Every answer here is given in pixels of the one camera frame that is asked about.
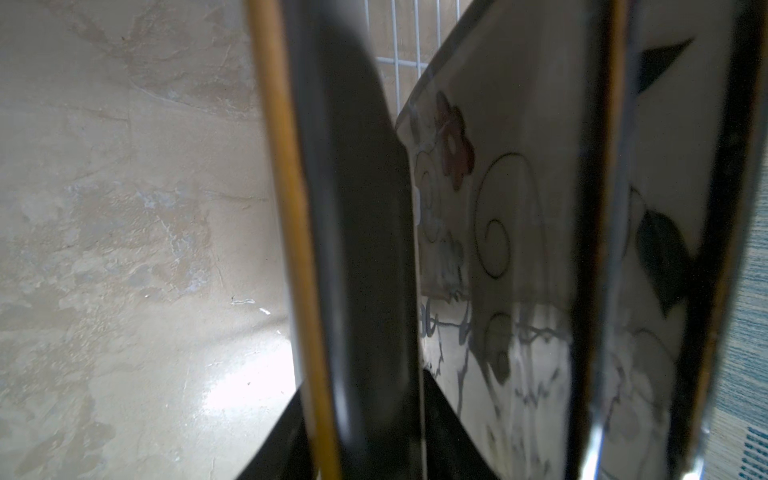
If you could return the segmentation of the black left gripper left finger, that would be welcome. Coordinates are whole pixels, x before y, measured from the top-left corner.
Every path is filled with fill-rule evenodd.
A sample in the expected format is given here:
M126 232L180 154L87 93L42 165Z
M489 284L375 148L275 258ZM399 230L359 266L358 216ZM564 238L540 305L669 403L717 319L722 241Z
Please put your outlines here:
M312 478L312 454L296 391L255 456L237 480L303 480Z

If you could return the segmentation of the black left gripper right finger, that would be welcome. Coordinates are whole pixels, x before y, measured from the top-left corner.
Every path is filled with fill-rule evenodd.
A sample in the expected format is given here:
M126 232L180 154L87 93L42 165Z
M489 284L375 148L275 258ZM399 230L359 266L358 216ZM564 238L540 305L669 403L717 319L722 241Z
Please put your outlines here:
M496 480L437 382L422 370L428 479Z

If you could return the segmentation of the black square plate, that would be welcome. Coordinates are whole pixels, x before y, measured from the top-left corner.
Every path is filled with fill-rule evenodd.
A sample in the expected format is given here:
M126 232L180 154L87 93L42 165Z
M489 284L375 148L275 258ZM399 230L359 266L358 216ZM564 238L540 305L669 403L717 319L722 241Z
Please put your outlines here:
M246 5L325 479L426 475L412 179L353 1Z

